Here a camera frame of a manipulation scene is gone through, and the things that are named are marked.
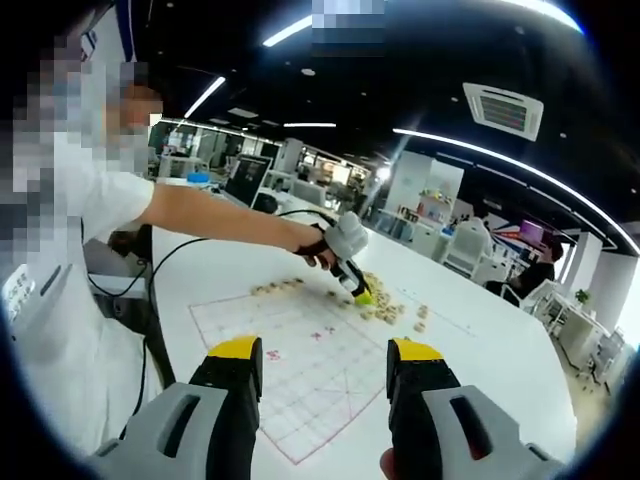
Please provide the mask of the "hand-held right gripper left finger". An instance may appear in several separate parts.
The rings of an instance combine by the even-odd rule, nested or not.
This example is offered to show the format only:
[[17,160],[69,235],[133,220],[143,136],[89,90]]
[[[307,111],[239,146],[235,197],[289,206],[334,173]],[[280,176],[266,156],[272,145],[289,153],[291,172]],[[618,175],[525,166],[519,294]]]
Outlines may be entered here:
[[261,338],[224,341],[189,382],[141,407],[124,437],[106,442],[87,463],[99,479],[249,479],[262,380]]

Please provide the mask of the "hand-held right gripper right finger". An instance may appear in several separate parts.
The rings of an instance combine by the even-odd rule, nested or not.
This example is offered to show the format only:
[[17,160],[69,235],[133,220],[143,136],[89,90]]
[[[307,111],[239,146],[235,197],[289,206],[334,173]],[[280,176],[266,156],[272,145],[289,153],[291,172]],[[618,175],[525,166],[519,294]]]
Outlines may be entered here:
[[386,395],[396,479],[553,479],[564,468],[428,345],[388,341]]

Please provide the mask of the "person's left hand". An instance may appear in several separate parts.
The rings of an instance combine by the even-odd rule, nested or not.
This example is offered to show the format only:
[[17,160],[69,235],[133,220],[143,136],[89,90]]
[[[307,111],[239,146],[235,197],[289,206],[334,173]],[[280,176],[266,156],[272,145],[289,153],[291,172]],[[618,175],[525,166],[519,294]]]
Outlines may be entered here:
[[337,257],[325,239],[326,230],[319,224],[299,225],[294,232],[297,245],[293,254],[304,258],[310,267],[329,271],[335,266]]

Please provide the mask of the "person's right hand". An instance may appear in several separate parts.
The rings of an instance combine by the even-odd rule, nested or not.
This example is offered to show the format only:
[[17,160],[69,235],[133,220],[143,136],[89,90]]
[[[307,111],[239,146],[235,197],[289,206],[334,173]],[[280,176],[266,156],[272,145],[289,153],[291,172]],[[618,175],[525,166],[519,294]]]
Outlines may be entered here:
[[379,466],[387,480],[399,479],[395,466],[395,453],[393,447],[388,448],[382,453],[379,459]]

